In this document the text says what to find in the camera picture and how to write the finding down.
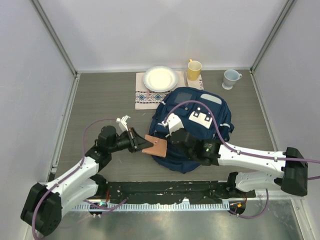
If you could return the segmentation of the brown leather wallet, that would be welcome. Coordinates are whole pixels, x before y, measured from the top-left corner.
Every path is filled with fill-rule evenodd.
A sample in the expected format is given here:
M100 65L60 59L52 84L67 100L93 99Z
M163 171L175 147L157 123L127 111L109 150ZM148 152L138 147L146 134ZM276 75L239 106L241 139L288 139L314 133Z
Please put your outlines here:
M152 147L145 148L142 150L142 153L158 156L158 157L166 157L167 155L167 145L168 142L165 139L154 137L151 135L145 135L145 139L153 144Z

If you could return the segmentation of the blue student backpack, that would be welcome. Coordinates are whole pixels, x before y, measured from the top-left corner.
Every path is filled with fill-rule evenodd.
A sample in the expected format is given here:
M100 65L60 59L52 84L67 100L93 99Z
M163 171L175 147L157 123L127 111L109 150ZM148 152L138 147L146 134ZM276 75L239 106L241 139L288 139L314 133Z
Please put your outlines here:
M235 127L232 124L232 114L227 102L214 93L193 87L178 87L164 97L155 110L148 134L159 139L166 139L169 129L162 124L165 117L176 105L190 100L201 102L211 110L223 140L228 142L230 133ZM185 103L173 113L181 119L184 128L198 139L219 138L210 113L204 106L193 102ZM166 157L153 155L152 158L159 165L183 174L200 166L196 161L188 160L184 153L170 142L167 143Z

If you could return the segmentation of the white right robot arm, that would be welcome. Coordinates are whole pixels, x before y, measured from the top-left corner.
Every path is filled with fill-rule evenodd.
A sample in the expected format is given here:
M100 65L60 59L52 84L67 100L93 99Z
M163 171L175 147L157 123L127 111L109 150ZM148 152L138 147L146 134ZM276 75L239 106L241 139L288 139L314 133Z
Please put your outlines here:
M171 132L169 141L189 162L251 169L251 173L229 174L225 190L230 197L258 189L281 189L299 197L308 194L308 164L296 148L282 152L226 146L218 139L199 140L184 128Z

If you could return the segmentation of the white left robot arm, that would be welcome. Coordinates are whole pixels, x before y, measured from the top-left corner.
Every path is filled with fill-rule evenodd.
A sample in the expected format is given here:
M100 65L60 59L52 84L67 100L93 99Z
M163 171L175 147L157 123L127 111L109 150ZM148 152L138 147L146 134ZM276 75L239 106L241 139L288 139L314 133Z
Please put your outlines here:
M90 197L100 200L106 195L107 180L99 172L111 161L112 153L135 153L151 147L153 143L132 127L117 134L115 127L104 126L76 165L55 180L31 187L21 220L31 226L34 239L38 239L37 234L50 235L73 207Z

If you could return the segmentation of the patterned cloth placemat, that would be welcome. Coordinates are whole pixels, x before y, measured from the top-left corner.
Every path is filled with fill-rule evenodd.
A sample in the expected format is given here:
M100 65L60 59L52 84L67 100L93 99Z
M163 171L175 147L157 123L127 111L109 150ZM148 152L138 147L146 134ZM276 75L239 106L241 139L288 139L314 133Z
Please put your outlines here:
M143 83L144 72L136 73L135 80L135 109L136 110L153 110L158 107L158 105L164 100L166 95L174 91L176 88L185 87L184 74L185 71L176 71L178 75L177 85L166 92L154 92L148 90ZM199 90L204 90L204 84L202 76L199 75L197 80L189 80L189 87L196 88Z

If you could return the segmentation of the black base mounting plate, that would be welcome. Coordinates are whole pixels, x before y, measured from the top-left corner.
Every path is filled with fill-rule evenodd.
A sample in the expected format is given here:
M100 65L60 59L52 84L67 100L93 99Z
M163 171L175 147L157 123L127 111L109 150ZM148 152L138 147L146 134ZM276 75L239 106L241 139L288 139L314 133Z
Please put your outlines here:
M255 198L256 192L247 193L227 188L226 182L205 181L110 181L103 194L90 196L88 200L109 200L119 204L180 204L187 198L194 204L216 204L226 199Z

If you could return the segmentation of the white paper plate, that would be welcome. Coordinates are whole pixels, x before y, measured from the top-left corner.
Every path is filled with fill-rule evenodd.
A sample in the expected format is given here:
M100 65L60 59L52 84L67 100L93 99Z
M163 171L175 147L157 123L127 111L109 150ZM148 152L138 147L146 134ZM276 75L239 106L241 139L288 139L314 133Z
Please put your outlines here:
M179 80L178 74L167 66L154 66L143 75L145 87L157 93L164 93L173 89Z

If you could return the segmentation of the yellow mug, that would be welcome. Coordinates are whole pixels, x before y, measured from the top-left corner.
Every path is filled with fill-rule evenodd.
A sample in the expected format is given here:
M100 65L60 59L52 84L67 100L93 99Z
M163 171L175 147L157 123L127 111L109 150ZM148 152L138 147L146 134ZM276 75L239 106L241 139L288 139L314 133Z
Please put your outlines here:
M202 64L197 60L189 59L187 65L187 78L190 81L196 81L201 73Z

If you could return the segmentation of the light blue mug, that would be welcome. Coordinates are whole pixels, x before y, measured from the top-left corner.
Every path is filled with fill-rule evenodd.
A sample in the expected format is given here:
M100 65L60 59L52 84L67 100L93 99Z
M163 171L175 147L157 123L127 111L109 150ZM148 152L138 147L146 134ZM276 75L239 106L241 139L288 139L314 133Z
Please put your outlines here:
M225 90L231 90L238 80L242 78L242 74L234 69L228 69L224 72L222 87Z

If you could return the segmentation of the pink handled table knife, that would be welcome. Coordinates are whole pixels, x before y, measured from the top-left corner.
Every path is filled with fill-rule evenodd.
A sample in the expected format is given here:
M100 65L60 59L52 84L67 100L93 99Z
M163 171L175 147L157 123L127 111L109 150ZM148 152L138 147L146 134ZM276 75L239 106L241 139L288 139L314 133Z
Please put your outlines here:
M188 76L187 76L187 72L186 72L186 71L184 72L184 83L185 83L185 86L186 86L186 87L189 86Z

